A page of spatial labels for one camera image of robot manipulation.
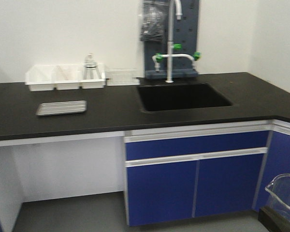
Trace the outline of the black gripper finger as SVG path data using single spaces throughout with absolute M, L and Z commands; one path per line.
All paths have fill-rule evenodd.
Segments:
M 259 209 L 258 221 L 269 232 L 290 232 L 290 222 L 268 206 Z

